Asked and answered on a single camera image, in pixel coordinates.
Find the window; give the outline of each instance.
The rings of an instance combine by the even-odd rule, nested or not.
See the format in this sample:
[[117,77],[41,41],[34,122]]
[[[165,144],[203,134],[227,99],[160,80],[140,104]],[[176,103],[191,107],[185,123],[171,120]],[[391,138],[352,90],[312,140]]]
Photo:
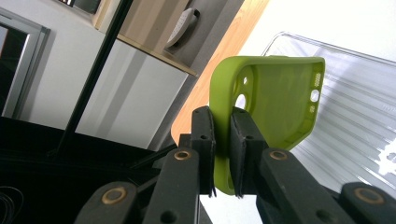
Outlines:
[[18,116],[50,30],[0,8],[0,112]]

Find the brass rivet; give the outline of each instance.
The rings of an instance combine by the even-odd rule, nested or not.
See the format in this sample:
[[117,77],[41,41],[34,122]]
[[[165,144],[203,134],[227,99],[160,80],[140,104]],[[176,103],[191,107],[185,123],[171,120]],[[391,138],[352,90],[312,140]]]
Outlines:
[[[111,197],[111,194],[119,194],[115,198]],[[109,189],[106,193],[102,196],[102,203],[104,204],[115,204],[119,203],[126,197],[126,190],[124,187],[118,187],[114,189]]]
[[360,200],[370,203],[370,204],[382,204],[384,203],[384,198],[375,190],[372,189],[365,189],[365,188],[357,188],[354,190],[356,197]]
[[188,151],[179,151],[175,153],[175,159],[177,159],[178,161],[188,160],[190,157],[191,154]]
[[272,151],[270,152],[270,156],[277,161],[283,161],[288,158],[288,155],[283,151]]

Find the cable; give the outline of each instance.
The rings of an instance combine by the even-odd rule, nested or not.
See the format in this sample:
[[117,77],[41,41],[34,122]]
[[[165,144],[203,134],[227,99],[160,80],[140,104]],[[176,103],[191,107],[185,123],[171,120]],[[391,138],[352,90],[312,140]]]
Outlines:
[[2,220],[2,224],[11,224],[15,217],[20,213],[23,203],[24,203],[24,197],[23,197],[23,193],[13,187],[9,187],[9,186],[0,186],[0,189],[12,189],[15,190],[20,196],[21,196],[21,204],[17,210],[16,213],[15,212],[15,203],[12,200],[12,198],[10,198],[7,194],[5,194],[4,192],[0,191],[0,202],[2,202],[5,206],[5,213],[4,213],[4,217]]

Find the black surface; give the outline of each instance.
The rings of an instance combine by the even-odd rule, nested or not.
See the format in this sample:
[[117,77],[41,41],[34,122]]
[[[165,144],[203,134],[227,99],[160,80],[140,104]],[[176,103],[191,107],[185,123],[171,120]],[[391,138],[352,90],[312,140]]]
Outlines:
[[180,137],[178,138],[178,146],[191,148],[191,134],[190,133],[182,133],[180,135]]
[[268,198],[264,200],[262,197],[257,196],[256,206],[257,210],[259,211],[260,218],[262,219],[262,223],[286,223],[279,207],[277,207],[275,203],[269,203]]
[[199,153],[200,192],[216,196],[213,174],[215,172],[216,139],[212,113],[209,106],[192,111],[191,148]]
[[[177,160],[187,151],[190,157]],[[143,223],[196,223],[198,221],[199,156],[191,149],[175,149],[166,156]]]
[[[363,200],[357,196],[357,189]],[[361,182],[345,184],[339,203],[356,223],[396,223],[396,200],[374,186]]]
[[253,176],[268,145],[253,118],[243,109],[233,108],[230,127],[230,172],[235,195],[256,194]]
[[268,187],[260,190],[271,192],[286,223],[354,223],[290,152],[265,149],[260,174]]
[[15,223],[73,223],[79,209],[104,184],[118,180],[141,184],[160,172],[124,165],[151,151],[77,133],[70,143],[73,161],[47,158],[63,132],[0,118],[0,186],[17,188],[24,196]]
[[[104,197],[109,190],[118,190],[116,192],[119,194],[115,194],[113,197],[111,195]],[[121,197],[121,190],[125,192],[123,198]],[[104,203],[103,198],[110,200],[120,198],[120,201]],[[137,188],[135,185],[121,181],[108,183],[99,188],[84,204],[75,224],[137,223],[140,217],[134,207],[137,207]]]

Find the wooden cabinet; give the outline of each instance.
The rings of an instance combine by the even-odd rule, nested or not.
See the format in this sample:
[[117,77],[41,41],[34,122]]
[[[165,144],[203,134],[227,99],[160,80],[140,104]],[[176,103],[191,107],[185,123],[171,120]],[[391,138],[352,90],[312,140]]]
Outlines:
[[[92,23],[106,33],[120,0],[102,0]],[[165,45],[189,0],[134,0],[119,33],[119,40],[174,67],[195,75],[186,64],[165,51]]]

